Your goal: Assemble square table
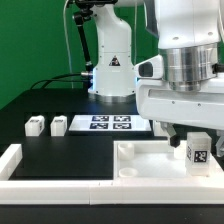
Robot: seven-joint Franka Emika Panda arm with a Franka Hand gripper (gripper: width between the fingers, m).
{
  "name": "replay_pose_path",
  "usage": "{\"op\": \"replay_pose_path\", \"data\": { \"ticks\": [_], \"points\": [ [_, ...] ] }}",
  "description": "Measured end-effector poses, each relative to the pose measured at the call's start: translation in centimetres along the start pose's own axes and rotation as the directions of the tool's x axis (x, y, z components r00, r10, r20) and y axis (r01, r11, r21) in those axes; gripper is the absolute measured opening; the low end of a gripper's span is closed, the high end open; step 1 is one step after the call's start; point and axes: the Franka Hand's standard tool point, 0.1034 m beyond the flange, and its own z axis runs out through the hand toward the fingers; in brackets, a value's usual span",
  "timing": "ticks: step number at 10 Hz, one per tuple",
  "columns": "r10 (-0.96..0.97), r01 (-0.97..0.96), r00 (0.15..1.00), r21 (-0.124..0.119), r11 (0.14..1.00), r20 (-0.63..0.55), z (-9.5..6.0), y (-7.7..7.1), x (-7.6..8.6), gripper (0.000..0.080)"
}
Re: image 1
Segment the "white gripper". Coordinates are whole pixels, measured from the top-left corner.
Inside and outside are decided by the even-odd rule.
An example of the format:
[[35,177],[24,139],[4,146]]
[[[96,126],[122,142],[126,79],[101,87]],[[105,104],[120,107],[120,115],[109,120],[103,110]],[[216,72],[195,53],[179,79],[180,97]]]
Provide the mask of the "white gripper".
[[202,81],[198,92],[171,90],[162,80],[162,57],[159,55],[137,64],[135,74],[139,78],[137,111],[144,119],[162,122],[161,128],[171,147],[180,145],[180,136],[172,124],[209,128],[217,130],[216,155],[224,156],[224,72]]

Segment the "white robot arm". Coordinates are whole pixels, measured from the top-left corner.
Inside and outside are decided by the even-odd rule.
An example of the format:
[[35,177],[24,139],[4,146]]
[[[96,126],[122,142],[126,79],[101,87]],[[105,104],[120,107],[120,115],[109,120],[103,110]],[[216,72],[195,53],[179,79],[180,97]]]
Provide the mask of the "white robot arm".
[[93,15],[99,61],[89,92],[110,101],[136,95],[138,113],[159,121],[176,147],[175,124],[213,129],[224,155],[224,65],[218,44],[224,42],[224,0],[137,0],[144,5],[148,32],[158,38],[158,54],[132,65],[130,28],[115,6],[129,0],[97,2]]

